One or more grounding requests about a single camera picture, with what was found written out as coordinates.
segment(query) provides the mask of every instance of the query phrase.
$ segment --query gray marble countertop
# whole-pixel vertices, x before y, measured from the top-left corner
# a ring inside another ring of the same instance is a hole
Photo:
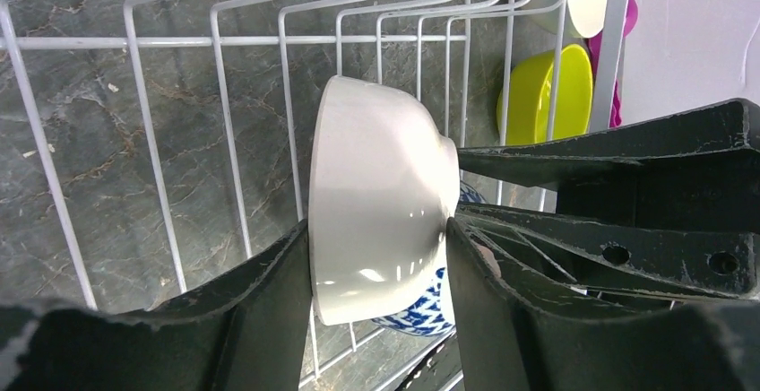
[[[135,12],[138,35],[210,36],[208,13],[222,0],[171,0]],[[276,35],[287,0],[225,12],[222,35]],[[401,0],[383,0],[392,2]],[[124,37],[124,0],[17,0],[11,9],[19,37]],[[333,34],[337,9],[293,14],[288,34]],[[343,33],[370,34],[374,15],[352,16]],[[445,21],[426,23],[444,33]],[[462,23],[455,28],[462,30]],[[389,20],[389,34],[416,33],[416,19]],[[552,48],[554,37],[519,18],[514,63]],[[505,20],[472,23],[467,144],[497,143],[495,104],[501,88]],[[459,137],[463,45],[452,45],[452,138]],[[348,76],[375,80],[374,44],[346,45]],[[63,184],[99,307],[107,312],[152,308],[178,294],[161,219],[133,71],[123,49],[25,51],[23,56]],[[196,287],[245,258],[224,137],[211,48],[141,51],[157,143],[187,285]],[[255,252],[297,221],[277,47],[225,48],[248,227]],[[422,49],[422,101],[444,124],[444,45]],[[335,74],[334,45],[290,46],[301,188],[308,168],[317,105]],[[413,43],[383,47],[384,84],[413,93]],[[0,297],[64,297],[83,303],[57,219],[10,58],[0,50]],[[494,199],[493,180],[465,180]],[[505,204],[536,207],[535,189],[505,187]],[[356,324],[358,338],[374,329]],[[350,346],[346,326],[317,325],[319,358]],[[429,339],[385,332],[304,389],[365,389],[381,382]],[[311,371],[307,342],[304,374]]]

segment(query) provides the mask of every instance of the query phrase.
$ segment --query white wall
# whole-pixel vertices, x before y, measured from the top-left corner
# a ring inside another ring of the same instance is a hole
[[[760,104],[760,0],[636,0],[624,124],[744,97]]]

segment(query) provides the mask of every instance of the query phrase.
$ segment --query white wire dish rack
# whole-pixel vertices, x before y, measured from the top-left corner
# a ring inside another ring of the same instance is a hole
[[[157,141],[156,133],[154,132],[154,121],[152,120],[151,113],[151,95],[149,94],[149,88],[147,87],[146,78],[151,79],[151,74],[146,73],[143,63],[141,61],[141,52],[144,52],[147,48],[212,48],[213,65],[215,66],[216,77],[218,80],[218,100],[215,103],[221,105],[223,126],[224,126],[224,140],[228,150],[229,168],[231,170],[232,185],[234,187],[234,213],[237,216],[237,230],[239,231],[239,240],[241,241],[239,248],[242,250],[245,258],[250,258],[256,253],[256,246],[252,243],[252,237],[249,234],[249,221],[250,221],[250,208],[246,208],[244,191],[246,190],[244,178],[241,177],[240,163],[238,162],[238,147],[239,142],[236,141],[235,132],[235,118],[233,118],[233,112],[230,109],[231,98],[229,96],[228,82],[230,75],[229,68],[225,70],[223,49],[230,48],[256,48],[256,47],[269,47],[279,48],[279,54],[281,59],[281,91],[275,93],[282,93],[284,98],[285,108],[285,126],[288,133],[288,150],[290,156],[290,166],[292,171],[293,180],[293,194],[295,198],[295,217],[299,220],[304,218],[304,199],[301,192],[301,171],[303,170],[303,164],[299,169],[299,151],[309,150],[310,144],[297,143],[297,124],[294,122],[297,118],[294,109],[293,102],[293,88],[291,84],[291,72],[292,66],[290,66],[289,51],[293,52],[294,48],[303,47],[319,47],[325,49],[325,52],[332,53],[332,57],[335,60],[335,74],[344,74],[344,59],[345,48],[347,46],[361,45],[365,47],[372,46],[374,44],[375,51],[375,73],[374,79],[378,83],[382,83],[384,80],[384,52],[387,52],[387,46],[390,44],[398,44],[408,46],[415,50],[414,70],[412,71],[416,77],[414,79],[414,88],[417,98],[425,101],[423,97],[423,69],[425,64],[425,48],[432,43],[441,43],[443,45],[443,78],[442,78],[442,93],[443,93],[443,131],[445,135],[453,135],[454,132],[458,134],[458,138],[455,141],[461,145],[465,145],[466,128],[467,128],[467,111],[468,103],[470,102],[470,94],[468,91],[468,85],[471,83],[470,67],[471,67],[471,41],[472,41],[472,25],[473,19],[493,19],[493,18],[505,18],[505,46],[504,46],[504,66],[507,69],[504,70],[503,87],[505,96],[509,88],[509,69],[512,64],[513,58],[513,31],[514,31],[514,19],[517,16],[522,16],[529,13],[541,13],[541,12],[557,12],[557,21],[559,22],[558,30],[562,30],[562,24],[565,19],[565,0],[557,0],[553,5],[544,7],[538,10],[517,10],[520,7],[527,4],[530,0],[299,0],[298,4],[283,5],[279,10],[277,16],[277,34],[276,35],[236,35],[236,36],[222,36],[220,33],[220,16],[228,10],[241,9],[259,4],[271,4],[273,1],[279,0],[219,0],[211,6],[211,9],[207,13],[207,17],[202,19],[194,19],[195,22],[206,22],[210,25],[211,36],[168,36],[168,37],[150,37],[150,36],[138,36],[137,28],[135,27],[135,11],[139,10],[142,5],[164,2],[169,0],[125,0],[123,2],[123,20],[125,25],[124,37],[112,36],[112,37],[70,37],[70,36],[29,36],[33,34],[27,34],[27,37],[17,37],[17,30],[13,23],[12,8],[14,4],[23,0],[0,0],[0,22],[2,22],[3,39],[0,41],[0,49],[6,52],[7,57],[10,60],[10,64],[15,75],[15,81],[17,82],[19,93],[21,94],[23,106],[26,110],[31,132],[33,133],[34,143],[36,150],[33,151],[39,160],[41,161],[44,175],[49,185],[49,193],[52,196],[53,204],[57,213],[57,218],[60,221],[60,226],[63,229],[65,237],[65,244],[68,247],[68,254],[71,257],[71,264],[75,269],[75,275],[78,279],[79,286],[82,290],[83,300],[90,308],[99,308],[99,303],[95,292],[93,291],[93,285],[91,284],[90,273],[88,266],[85,264],[85,258],[82,257],[82,251],[80,250],[80,239],[78,239],[78,233],[82,229],[75,228],[72,218],[69,214],[69,207],[76,206],[66,201],[65,190],[62,187],[62,180],[56,172],[56,164],[53,159],[53,148],[50,146],[50,142],[46,136],[46,127],[44,123],[45,115],[40,116],[40,110],[38,107],[38,98],[36,91],[33,89],[33,82],[30,80],[28,70],[24,64],[23,56],[26,52],[22,51],[36,51],[35,53],[50,54],[57,51],[81,51],[81,50],[104,50],[104,49],[123,49],[128,56],[128,59],[132,64],[132,71],[134,74],[134,87],[136,92],[136,98],[139,103],[139,109],[142,115],[142,129],[144,129],[145,141],[149,150],[150,161],[153,171],[153,178],[155,183],[155,194],[159,198],[160,204],[160,216],[162,221],[159,227],[161,230],[166,231],[168,238],[168,247],[174,267],[174,278],[177,282],[177,287],[180,291],[187,291],[188,284],[186,282],[186,263],[183,262],[183,246],[177,241],[177,232],[175,222],[177,220],[177,214],[172,209],[172,203],[170,202],[167,184],[165,183],[165,175],[163,166],[166,162],[162,160],[160,156],[160,142]],[[177,4],[181,4],[181,0],[170,0]],[[601,52],[600,65],[599,65],[599,77],[596,84],[596,90],[594,95],[594,105],[592,111],[592,125],[591,130],[599,130],[606,128],[607,120],[609,120],[609,109],[612,97],[612,88],[614,79],[617,75],[618,58],[620,53],[620,43],[622,37],[622,15],[625,12],[625,1],[627,0],[609,0],[608,15],[605,23],[605,41],[603,43],[603,49]],[[286,20],[297,13],[316,12],[327,8],[335,8],[337,12],[332,18],[332,24],[334,24],[334,33],[325,35],[292,35],[287,33]],[[76,15],[77,10],[70,10],[72,16]],[[360,35],[360,34],[344,34],[346,29],[345,24],[350,18],[359,16],[373,16],[375,30],[374,33]],[[388,34],[385,32],[386,25],[395,19],[404,18],[405,20],[411,20],[412,24],[416,24],[415,33],[411,34]],[[444,33],[425,33],[424,24],[434,21],[445,21],[441,23],[444,28]],[[463,30],[457,29],[458,23],[463,23]],[[554,104],[556,102],[554,93],[557,90],[557,81],[559,74],[559,55],[562,48],[563,36],[558,34],[555,39],[555,67],[553,74],[552,92],[550,107],[550,122],[548,132],[551,133],[553,118],[554,118]],[[490,43],[491,46],[501,46],[500,43]],[[462,66],[461,68],[453,67],[452,53],[454,50],[462,52]],[[460,73],[462,75],[461,88],[457,91],[460,93],[461,100],[459,106],[452,106],[452,85],[453,73]],[[108,84],[108,87],[113,91],[118,89],[115,85]],[[459,116],[459,125],[456,129],[452,129],[450,132],[450,118],[453,114]],[[503,112],[503,118],[499,121],[501,126],[501,137],[499,141],[501,144],[505,142],[505,126],[506,126],[506,112]],[[497,184],[497,202],[501,202],[502,197],[502,184]],[[350,325],[350,340],[351,345],[342,352],[338,352],[332,356],[329,360],[320,360],[318,353],[318,344],[315,335],[315,319],[314,315],[311,316],[309,322],[309,338],[311,340],[311,357],[313,359],[313,366],[311,371],[308,372],[300,381],[301,386],[313,381],[315,378],[319,378],[320,375],[325,373],[328,369],[335,366],[342,359],[350,356],[356,351],[361,351],[361,346],[367,342],[375,339],[382,333],[390,333],[378,328],[364,337],[357,339],[354,333],[353,325]],[[432,348],[436,347],[447,336],[435,339],[428,346],[426,346],[417,356],[412,357],[408,362],[401,365],[395,372],[389,375],[385,380],[378,384],[375,384],[373,389],[382,390],[389,386],[396,384],[398,378],[410,370],[416,363],[418,363],[423,356],[429,352]],[[458,375],[452,379],[452,381],[446,385],[445,389],[452,389],[457,382],[462,379],[462,375]]]

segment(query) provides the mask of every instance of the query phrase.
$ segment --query blue and white patterned bowl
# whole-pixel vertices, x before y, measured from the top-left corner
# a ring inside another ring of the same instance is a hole
[[[486,203],[486,198],[474,187],[460,182],[459,201],[467,203]],[[419,299],[405,310],[372,319],[375,324],[400,331],[407,335],[442,335],[453,328],[453,317],[446,317],[442,311],[441,287],[448,279],[446,267],[436,270],[430,286]]]

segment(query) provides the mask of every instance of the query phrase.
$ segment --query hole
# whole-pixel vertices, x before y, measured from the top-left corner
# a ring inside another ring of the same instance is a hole
[[[628,249],[620,245],[609,244],[601,251],[601,256],[612,265],[624,265],[631,259]]]
[[[710,270],[717,274],[733,274],[738,270],[738,260],[728,252],[718,252],[707,259]]]

